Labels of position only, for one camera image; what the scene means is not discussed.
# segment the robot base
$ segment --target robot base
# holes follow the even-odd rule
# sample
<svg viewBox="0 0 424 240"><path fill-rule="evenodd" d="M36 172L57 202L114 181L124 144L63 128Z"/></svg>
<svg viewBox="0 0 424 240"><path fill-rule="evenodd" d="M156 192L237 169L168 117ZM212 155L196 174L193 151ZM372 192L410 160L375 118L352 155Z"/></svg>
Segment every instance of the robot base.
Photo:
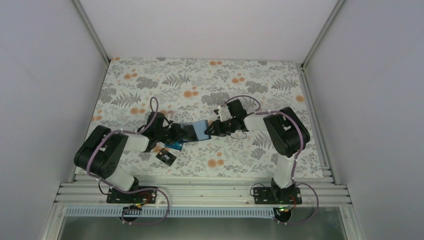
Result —
<svg viewBox="0 0 424 240"><path fill-rule="evenodd" d="M256 205L293 205L294 202L291 196L294 197L297 205L302 204L301 190L298 187L287 189L286 194L280 197L281 201L278 201L273 195L271 187L254 187L253 195L254 204Z"/></svg>
<svg viewBox="0 0 424 240"><path fill-rule="evenodd" d="M140 186L139 189L145 189L145 188L155 188L155 186ZM146 190L140 193L134 193L134 194L124 194L120 191L117 191L115 189L109 189L109 194L107 195L106 202L108 204L138 204L143 203L148 195L145 193L150 194L150 200L146 202L146 204L154 204L156 203L156 196L157 191L155 190Z"/></svg>

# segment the blue object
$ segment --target blue object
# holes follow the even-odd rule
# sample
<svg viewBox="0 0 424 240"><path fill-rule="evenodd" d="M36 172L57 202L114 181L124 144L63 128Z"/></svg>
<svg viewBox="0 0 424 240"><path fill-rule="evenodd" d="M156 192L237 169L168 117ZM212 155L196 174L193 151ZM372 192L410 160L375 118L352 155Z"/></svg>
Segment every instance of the blue object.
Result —
<svg viewBox="0 0 424 240"><path fill-rule="evenodd" d="M181 127L191 125L194 128L198 141L211 139L211 135L205 134L205 130L208 128L208 120L200 120L192 123L181 123Z"/></svg>
<svg viewBox="0 0 424 240"><path fill-rule="evenodd" d="M184 142L174 142L173 144L170 144L170 145L165 144L165 147L181 151L181 149L183 149L183 144Z"/></svg>

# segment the aluminum frame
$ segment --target aluminum frame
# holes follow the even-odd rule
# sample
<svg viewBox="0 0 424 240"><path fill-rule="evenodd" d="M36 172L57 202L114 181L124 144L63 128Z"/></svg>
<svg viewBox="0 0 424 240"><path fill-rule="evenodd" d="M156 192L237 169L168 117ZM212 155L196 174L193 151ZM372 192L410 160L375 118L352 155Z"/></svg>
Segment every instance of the aluminum frame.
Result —
<svg viewBox="0 0 424 240"><path fill-rule="evenodd" d="M97 36L97 33L94 30L93 25L86 14L86 11L84 11L83 5L81 5L80 0L71 0L71 2L73 3L76 11L78 12L79 17L81 18L82 23L87 29L88 34L90 35L91 39L94 41L94 44L97 47L97 50L100 52L104 62L109 66L110 60L109 60L108 54L106 53L106 50L103 47L102 42L99 39L99 36Z"/></svg>
<svg viewBox="0 0 424 240"><path fill-rule="evenodd" d="M340 207L340 214L347 240L364 240L355 209L353 207Z"/></svg>
<svg viewBox="0 0 424 240"><path fill-rule="evenodd" d="M323 137L320 121L318 119L317 111L315 108L314 100L312 98L311 89L309 88L308 79L305 74L305 69L299 63L296 64L296 67L297 72L299 74L300 83L302 85L303 95L306 99L306 108L309 115L309 119L311 119L310 122L312 125L313 135L315 136L315 145L316 150L318 152L319 161L324 167L328 167L328 169L331 171L331 176L334 179L334 184L337 185L340 183L339 174L335 172L335 168L333 167L333 161L329 157L326 142Z"/></svg>
<svg viewBox="0 0 424 240"><path fill-rule="evenodd" d="M270 178L230 178L230 177L176 177L139 176L141 186L156 186L163 189L171 198L173 207L284 207L281 204L255 205L249 191L253 184L270 185ZM320 206L349 207L352 205L345 185L334 185L333 178L298 178L298 182L312 185L318 193ZM301 186L303 204L298 207L315 205L314 193ZM73 183L62 183L54 200L55 206L111 206L107 196L100 193L95 178L77 175ZM162 194L156 197L157 207L167 204Z"/></svg>
<svg viewBox="0 0 424 240"><path fill-rule="evenodd" d="M317 47L322 42L324 36L327 34L327 31L331 27L331 25L334 22L334 19L337 17L339 12L341 11L343 4L346 0L338 0L338 2L335 4L334 8L332 9L330 15L327 18L327 21L325 21L324 26L322 27L321 31L319 32L318 36L316 37L315 41L312 44L312 47L310 48L309 52L307 53L303 63L302 67L306 68L308 66L309 61L311 60L312 56L314 55L315 51L317 50Z"/></svg>
<svg viewBox="0 0 424 240"><path fill-rule="evenodd" d="M41 240L57 240L60 239L60 233L63 227L66 206L53 205L50 214L47 217L44 230L41 234Z"/></svg>

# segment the wire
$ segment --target wire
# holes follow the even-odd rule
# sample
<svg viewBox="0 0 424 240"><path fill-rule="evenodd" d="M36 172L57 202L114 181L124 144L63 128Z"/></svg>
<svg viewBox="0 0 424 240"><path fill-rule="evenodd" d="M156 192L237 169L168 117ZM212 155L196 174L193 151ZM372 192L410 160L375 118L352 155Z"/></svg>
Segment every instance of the wire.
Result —
<svg viewBox="0 0 424 240"><path fill-rule="evenodd" d="M253 195L253 194L252 194L252 189L253 189L253 187L254 187L255 185L262 185L262 187L264 187L264 188L265 188L265 186L264 186L262 183L255 183L255 184L253 184L253 185L252 185L252 187L250 188L250 191L249 191L250 195L251 195L251 196L253 196L253 197L254 197L255 195Z"/></svg>
<svg viewBox="0 0 424 240"><path fill-rule="evenodd" d="M252 96L249 96L249 95L237 95L237 96L230 97L227 101L225 101L225 102L221 105L221 107L223 107L223 106L224 106L226 103L228 103L229 101L231 101L231 100L233 100L233 99L236 99L236 98L240 98L240 97L245 97L245 98L253 99L253 101L257 102L258 106L257 106L257 108L256 108L255 112L257 112L257 111L259 111L259 109L261 109L261 103L260 103L260 102L259 102L256 98L254 98L254 97L252 97Z"/></svg>
<svg viewBox="0 0 424 240"><path fill-rule="evenodd" d="M156 153L156 152L159 152L160 150L162 150L162 149L164 149L164 147L162 147L161 149L159 149L159 150L154 150L154 151L150 151L149 153Z"/></svg>
<svg viewBox="0 0 424 240"><path fill-rule="evenodd" d="M141 211L143 210L143 209L142 209L142 208L140 208L140 207L138 207L138 208L130 208L130 207L132 207L132 205L131 205L131 206L129 206L127 210L122 211L122 215L121 215L121 216L120 216L120 218L119 218L122 222L126 222L126 221L124 220L124 215L125 215L126 213L128 213L129 211L136 210L136 211L141 212Z"/></svg>
<svg viewBox="0 0 424 240"><path fill-rule="evenodd" d="M244 134L244 137L233 137L233 136L231 136L231 134L229 135L232 139L245 139L245 138L247 138L248 137L248 135L244 132L244 131L242 131L242 133Z"/></svg>
<svg viewBox="0 0 424 240"><path fill-rule="evenodd" d="M128 134L142 134L144 131L146 131L151 125L152 125L152 123L153 123L153 121L155 120L155 118L156 118L156 115L158 114L158 110L159 110L159 102L158 102L158 99L156 98L156 97L154 97L154 96L152 96L151 98L150 98L150 109L152 109L153 110L153 106L152 106L152 100L155 100L156 101L156 111L154 111L154 114L153 114L153 117L152 117L152 119L150 120L150 122L147 124L147 126L144 128L144 129L142 129L142 130L140 130L139 132L137 132L137 133L134 133L134 132L132 132L132 131L127 131L127 130L114 130L114 131L111 131L109 134L107 134L101 141L100 141L100 143L99 143L99 145L95 148L95 150L93 151L93 153L92 153L92 155L91 155L91 157L90 157L90 159L88 160L88 163L87 163L87 167L86 167L86 172L87 172L87 175L88 176L90 176L90 177L94 177L94 178L100 178L99 176L97 176L96 174L93 174L93 173L91 173L90 172L90 168L91 168L91 165L92 165L92 163L93 163L93 160L94 160L94 158L95 158L95 156L96 156L96 154L99 152L99 150L100 150L100 148L106 143L106 141L113 135L113 134L116 134L116 133L128 133ZM142 189L138 189L138 190L135 190L135 191L124 191L124 190L122 190L122 189L120 189L119 187L116 187L116 186L113 186L111 183L109 183L109 182L107 182L106 180L104 180L104 179L101 179L100 178L100 181L102 182L102 183L105 183L105 184L107 184L109 187L113 187L114 189L116 189L117 191L119 191L119 192L121 192L121 193L123 193L123 194L135 194L135 193L140 193L140 192L143 192L143 191L149 191L149 190L154 190L154 191L158 191L159 193L161 193L164 197L165 197L165 199L166 199L166 205L167 205L167 208L166 208L166 212L165 212L165 215L161 218L161 219L159 219L159 220L157 220L157 221L154 221L154 222L148 222L148 223L134 223L134 225L143 225L143 226L151 226L151 225L156 225L156 224L159 224L159 223L161 223L163 220L165 220L166 218L167 218L167 216L168 216L168 214L170 213L170 199L168 198L168 196L166 195L166 193L164 192L164 191L162 191L162 190L160 190L160 189L158 189L158 188L152 188L152 187L147 187L147 188L142 188Z"/></svg>
<svg viewBox="0 0 424 240"><path fill-rule="evenodd" d="M152 195L149 193L149 192L147 192L147 191L145 191L145 192L140 192L139 194L138 194L138 196L140 197L140 196L142 196L142 195L146 195L147 197L146 197L146 202L145 202L145 204L148 204L149 202L150 202L150 199L152 198Z"/></svg>
<svg viewBox="0 0 424 240"><path fill-rule="evenodd" d="M109 193L104 193L103 192L102 188L100 187L100 181L98 181L98 189L100 190L101 194L106 195L106 196L109 196L110 195Z"/></svg>
<svg viewBox="0 0 424 240"><path fill-rule="evenodd" d="M296 208L296 206L298 205L298 204L296 203L296 198L295 198L294 196L292 196L292 195L290 195L290 198L293 200L293 208L292 208L292 209L295 209L295 208Z"/></svg>
<svg viewBox="0 0 424 240"><path fill-rule="evenodd" d="M140 131L145 127L146 125L142 125L141 127L139 127L138 129L140 129Z"/></svg>

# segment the table surface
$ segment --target table surface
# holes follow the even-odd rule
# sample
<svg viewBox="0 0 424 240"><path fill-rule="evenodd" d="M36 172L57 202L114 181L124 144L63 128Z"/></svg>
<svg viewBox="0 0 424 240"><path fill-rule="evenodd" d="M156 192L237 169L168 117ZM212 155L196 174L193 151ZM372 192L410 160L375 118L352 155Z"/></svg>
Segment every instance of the table surface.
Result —
<svg viewBox="0 0 424 240"><path fill-rule="evenodd" d="M249 95L262 110L291 107L308 129L311 140L302 151L296 177L322 178L317 147L293 62L209 60L185 58L113 58L101 88L88 135L97 125L112 130L134 131L146 124L149 99L155 96L159 110L172 113L176 122L216 119L213 110L230 97ZM256 103L240 98L248 113ZM234 138L243 138L234 133ZM158 144L155 150L163 145ZM132 175L198 177L272 177L278 153L266 131L250 131L244 139L212 136L185 143L181 151L170 149L177 159L171 166L156 153L122 154L120 166ZM85 174L77 168L76 174Z"/></svg>

